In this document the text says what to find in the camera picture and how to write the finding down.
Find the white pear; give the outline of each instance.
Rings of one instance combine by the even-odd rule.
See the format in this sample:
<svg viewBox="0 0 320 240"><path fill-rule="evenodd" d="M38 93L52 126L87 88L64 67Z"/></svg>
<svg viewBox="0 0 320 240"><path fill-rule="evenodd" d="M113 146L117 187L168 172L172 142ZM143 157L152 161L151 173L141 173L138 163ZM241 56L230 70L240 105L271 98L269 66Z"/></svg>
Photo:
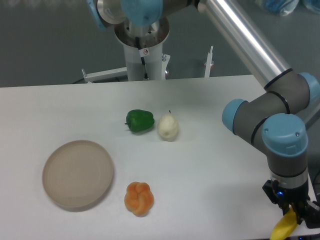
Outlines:
<svg viewBox="0 0 320 240"><path fill-rule="evenodd" d="M158 133L164 139L173 139L179 130L178 120L171 113L167 113L161 117L158 123Z"/></svg>

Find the orange bread roll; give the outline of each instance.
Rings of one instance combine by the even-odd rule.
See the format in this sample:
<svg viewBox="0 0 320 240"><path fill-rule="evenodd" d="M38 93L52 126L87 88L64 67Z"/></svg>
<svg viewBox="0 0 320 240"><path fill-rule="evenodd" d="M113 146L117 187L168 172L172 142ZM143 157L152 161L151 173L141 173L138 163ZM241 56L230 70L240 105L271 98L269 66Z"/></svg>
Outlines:
<svg viewBox="0 0 320 240"><path fill-rule="evenodd" d="M154 204L154 196L145 182L132 182L126 188L124 197L126 208L134 215L145 215Z"/></svg>

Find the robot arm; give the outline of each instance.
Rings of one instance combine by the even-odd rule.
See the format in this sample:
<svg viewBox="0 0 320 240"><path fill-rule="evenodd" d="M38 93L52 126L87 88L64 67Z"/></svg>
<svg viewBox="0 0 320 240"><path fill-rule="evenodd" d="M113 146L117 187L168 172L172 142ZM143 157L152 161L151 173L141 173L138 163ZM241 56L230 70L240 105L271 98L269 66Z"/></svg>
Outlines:
<svg viewBox="0 0 320 240"><path fill-rule="evenodd" d="M252 102L231 101L223 124L267 156L270 180L263 190L269 199L283 214L291 206L298 224L320 228L319 204L308 196L308 136L294 115L320 96L318 81L296 74L235 0L95 0L101 19L120 24L128 18L138 30L189 5L208 15L266 91Z"/></svg>

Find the beige plate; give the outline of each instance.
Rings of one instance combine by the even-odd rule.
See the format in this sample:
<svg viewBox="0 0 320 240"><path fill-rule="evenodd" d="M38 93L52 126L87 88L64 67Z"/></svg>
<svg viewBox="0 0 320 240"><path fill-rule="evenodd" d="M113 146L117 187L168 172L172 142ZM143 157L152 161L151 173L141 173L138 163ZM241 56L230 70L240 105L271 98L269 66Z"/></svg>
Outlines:
<svg viewBox="0 0 320 240"><path fill-rule="evenodd" d="M84 211L104 197L113 173L112 159L102 146L79 140L54 151L44 166L42 182L60 207Z"/></svg>

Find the green pepper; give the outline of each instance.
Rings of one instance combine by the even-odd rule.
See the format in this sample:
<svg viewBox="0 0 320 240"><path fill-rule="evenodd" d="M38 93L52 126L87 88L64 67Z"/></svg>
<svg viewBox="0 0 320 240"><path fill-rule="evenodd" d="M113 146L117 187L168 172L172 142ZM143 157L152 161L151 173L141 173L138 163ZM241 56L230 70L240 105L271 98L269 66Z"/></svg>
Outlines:
<svg viewBox="0 0 320 240"><path fill-rule="evenodd" d="M154 123L154 115L151 112L136 109L128 112L125 124L132 132L137 133L151 128Z"/></svg>

